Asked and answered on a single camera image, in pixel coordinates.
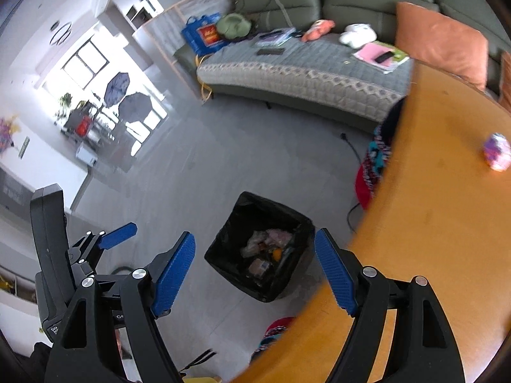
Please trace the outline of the person's left hand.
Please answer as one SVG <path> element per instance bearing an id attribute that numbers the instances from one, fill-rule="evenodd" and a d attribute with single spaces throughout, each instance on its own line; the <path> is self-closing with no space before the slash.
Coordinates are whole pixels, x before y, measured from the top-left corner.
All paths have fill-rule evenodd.
<path id="1" fill-rule="evenodd" d="M 120 357 L 122 358 L 122 360 L 131 360 L 133 358 L 131 350 L 126 349 L 125 346 L 123 345 L 121 334 L 118 328 L 116 328 L 115 330 L 115 336 Z"/>

